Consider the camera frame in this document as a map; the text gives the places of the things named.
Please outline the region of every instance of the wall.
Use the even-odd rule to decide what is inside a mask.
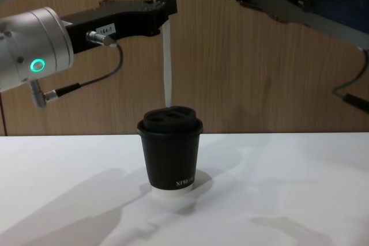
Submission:
[[[51,6],[60,15],[100,0],[11,0],[0,16]],[[235,0],[178,0],[172,17],[174,104],[197,110],[205,131],[369,131],[369,117],[332,97],[363,56],[355,47],[306,27],[284,25]],[[161,36],[120,41],[118,76],[33,107],[27,87],[3,93],[9,135],[127,134],[145,111],[164,105]],[[73,69],[45,78],[45,91],[112,69],[116,53],[78,54]],[[350,92],[369,99],[369,74]]]

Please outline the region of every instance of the black cable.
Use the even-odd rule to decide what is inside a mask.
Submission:
[[[344,83],[343,85],[340,85],[340,86],[333,89],[333,94],[335,96],[337,96],[338,98],[340,98],[340,99],[345,98],[345,94],[341,94],[340,90],[346,89],[349,86],[353,85],[355,82],[357,82],[364,75],[364,73],[367,71],[367,69],[369,67],[369,54],[368,54],[368,51],[367,50],[362,50],[362,52],[364,53],[364,65],[363,65],[363,68],[358,73],[358,75],[354,79],[352,79],[351,81],[349,81],[347,83]]]
[[[105,74],[105,75],[103,75],[103,76],[101,76],[99,78],[93,79],[91,81],[84,82],[82,84],[75,83],[75,84],[72,84],[72,85],[69,85],[69,86],[65,86],[63,88],[60,88],[60,89],[55,89],[54,92],[56,93],[57,98],[65,95],[65,94],[71,93],[71,92],[73,92],[73,91],[75,91],[77,89],[80,89],[80,88],[84,87],[84,86],[88,86],[88,85],[94,84],[96,82],[102,81],[104,79],[107,79],[109,77],[112,77],[114,74],[116,74],[122,68],[123,61],[124,61],[124,55],[123,55],[122,47],[118,43],[116,44],[116,47],[117,47],[117,49],[119,51],[119,63],[118,63],[118,65],[116,66],[116,68],[112,72],[110,72],[108,74]]]
[[[121,46],[118,43],[116,44],[116,47],[117,47],[117,49],[119,51],[119,63],[116,66],[116,68],[112,72],[110,72],[110,73],[108,73],[106,75],[103,75],[103,76],[101,76],[99,78],[96,78],[96,79],[93,79],[91,81],[82,83],[81,84],[81,87],[88,86],[88,85],[91,85],[93,83],[100,82],[100,81],[102,81],[104,79],[107,79],[109,77],[112,77],[115,73],[117,73],[121,69],[121,67],[123,66],[123,60],[124,60],[123,50],[122,50]]]

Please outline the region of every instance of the white table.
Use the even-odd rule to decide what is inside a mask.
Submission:
[[[202,135],[150,193],[138,136],[0,138],[1,246],[368,246],[369,134]]]

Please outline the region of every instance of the cable connector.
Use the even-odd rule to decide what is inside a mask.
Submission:
[[[109,36],[99,34],[95,31],[89,31],[86,34],[87,41],[101,44],[103,46],[116,47],[116,41]]]

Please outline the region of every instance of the label sticker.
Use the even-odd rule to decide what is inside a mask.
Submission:
[[[102,35],[111,35],[116,33],[115,31],[115,25],[114,23],[109,24],[109,25],[105,25],[103,27],[97,28],[96,32]]]

